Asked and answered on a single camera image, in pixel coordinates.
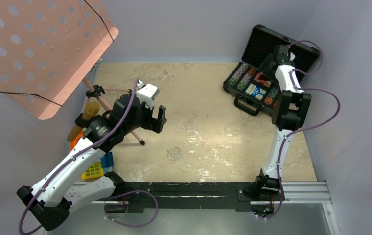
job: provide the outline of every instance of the gray floor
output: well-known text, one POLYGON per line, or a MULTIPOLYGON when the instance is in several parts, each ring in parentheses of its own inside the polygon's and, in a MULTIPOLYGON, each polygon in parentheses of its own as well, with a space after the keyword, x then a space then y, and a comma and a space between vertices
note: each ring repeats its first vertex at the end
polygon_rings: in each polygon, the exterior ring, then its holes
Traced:
MULTIPOLYGON (((153 209, 112 217, 131 224, 146 222, 153 209)), ((72 214, 49 235, 329 235, 322 204, 283 204, 267 222, 250 212, 234 210, 160 209, 155 221, 143 228, 128 228, 104 219, 103 205, 88 205, 72 214)))

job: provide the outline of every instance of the black cable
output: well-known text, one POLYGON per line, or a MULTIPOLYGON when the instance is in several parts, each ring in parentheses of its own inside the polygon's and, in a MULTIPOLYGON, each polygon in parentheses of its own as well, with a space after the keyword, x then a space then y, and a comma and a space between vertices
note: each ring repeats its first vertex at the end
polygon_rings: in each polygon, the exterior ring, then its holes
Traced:
POLYGON ((86 0, 84 0, 84 2, 97 14, 97 16, 99 16, 99 18, 102 20, 102 23, 104 24, 104 26, 105 26, 105 28, 107 29, 107 31, 108 31, 108 34, 110 35, 110 37, 111 37, 111 40, 112 41, 114 41, 114 39, 113 39, 113 37, 111 36, 111 33, 110 33, 110 30, 108 29, 108 27, 107 27, 107 25, 105 24, 105 22, 104 22, 104 19, 102 18, 102 16, 100 16, 99 14, 98 14, 98 12, 97 11, 95 11, 95 9, 89 4, 89 3, 87 3, 87 1, 86 0))
POLYGON ((51 102, 51 103, 54 103, 54 104, 59 105, 59 106, 62 107, 61 104, 58 104, 58 103, 56 103, 55 101, 52 101, 52 100, 50 100, 50 99, 47 99, 47 98, 45 98, 45 97, 43 97, 43 96, 41 96, 41 95, 39 95, 39 94, 35 94, 35 93, 20 93, 20 92, 0 92, 0 93, 2 93, 2 94, 25 94, 25 95, 34 95, 34 96, 37 96, 37 97, 39 97, 39 98, 42 98, 42 99, 44 99, 44 100, 47 100, 47 101, 49 101, 49 102, 51 102))

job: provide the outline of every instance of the perforated panel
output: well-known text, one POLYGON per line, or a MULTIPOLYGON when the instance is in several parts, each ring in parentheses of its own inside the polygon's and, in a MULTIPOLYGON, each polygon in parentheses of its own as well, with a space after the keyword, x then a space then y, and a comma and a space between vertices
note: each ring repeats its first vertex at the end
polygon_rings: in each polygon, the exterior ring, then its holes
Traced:
MULTIPOLYGON (((0 91, 63 104, 118 35, 100 0, 0 0, 0 91)), ((9 94, 39 119, 60 106, 9 94)))

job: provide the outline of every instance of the lavender wall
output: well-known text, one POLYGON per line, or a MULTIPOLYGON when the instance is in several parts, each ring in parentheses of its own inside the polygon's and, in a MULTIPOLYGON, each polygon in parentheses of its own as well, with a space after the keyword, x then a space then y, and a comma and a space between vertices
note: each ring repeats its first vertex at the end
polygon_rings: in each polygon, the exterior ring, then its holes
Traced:
POLYGON ((120 30, 108 61, 241 60, 257 24, 297 38, 319 0, 103 0, 120 30))
MULTIPOLYGON (((85 90, 79 86, 59 112, 45 121, 0 94, 0 235, 18 234, 25 206, 16 190, 42 179, 69 153, 66 136, 81 112, 85 90)), ((37 225, 30 214, 25 231, 37 225)))
MULTIPOLYGON (((372 234, 372 0, 322 0, 301 38, 321 45, 325 62, 303 86, 334 91, 339 116, 305 133, 319 180, 327 180, 342 234, 372 234)), ((313 93, 305 126, 335 110, 313 93)))

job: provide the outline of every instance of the yellow grid block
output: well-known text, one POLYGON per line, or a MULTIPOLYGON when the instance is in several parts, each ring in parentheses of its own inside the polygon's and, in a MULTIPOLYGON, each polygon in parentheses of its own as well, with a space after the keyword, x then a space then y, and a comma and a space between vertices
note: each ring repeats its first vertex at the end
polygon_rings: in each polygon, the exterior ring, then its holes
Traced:
POLYGON ((103 175, 104 175, 104 172, 102 171, 102 168, 101 168, 101 162, 95 162, 94 164, 90 166, 90 168, 88 168, 84 172, 84 174, 82 174, 81 178, 83 180, 87 180, 87 179, 101 177, 103 175))

